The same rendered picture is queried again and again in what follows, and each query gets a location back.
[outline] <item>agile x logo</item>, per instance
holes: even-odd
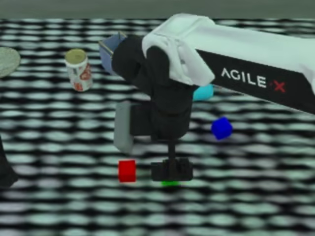
[[[236,81],[242,81],[243,83],[247,83],[253,86],[258,86],[261,88],[267,88],[267,80],[266,77],[256,75],[252,76],[250,73],[246,73],[244,71],[238,71],[236,69],[233,70],[227,70],[226,68],[223,68],[223,71],[221,73],[222,77],[228,77],[229,79],[233,79]],[[285,82],[279,82],[277,80],[273,80],[269,83],[270,87],[274,87],[274,91],[280,91],[285,93]]]

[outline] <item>red x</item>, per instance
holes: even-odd
[[[278,81],[274,80],[274,83],[275,83],[275,85],[277,86],[277,87],[275,88],[275,91],[280,90],[281,92],[285,92],[285,90],[284,90],[284,88],[283,88],[284,85],[285,85],[284,82],[278,83]]]

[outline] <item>gray wall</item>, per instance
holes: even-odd
[[[0,18],[314,18],[315,0],[0,0]]]

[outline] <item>white can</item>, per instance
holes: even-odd
[[[92,87],[93,78],[87,54],[82,49],[71,49],[64,57],[70,83],[74,90],[84,92]]]

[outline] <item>blue cube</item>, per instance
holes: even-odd
[[[193,93],[193,101],[207,101],[213,96],[213,85],[199,87]]]
[[[127,36],[118,32],[117,34],[99,41],[99,54],[102,61],[102,66],[111,75],[116,75],[112,68],[112,56],[118,45],[123,42]]]
[[[222,117],[212,123],[211,131],[217,140],[221,140],[232,134],[233,126],[226,117]]]

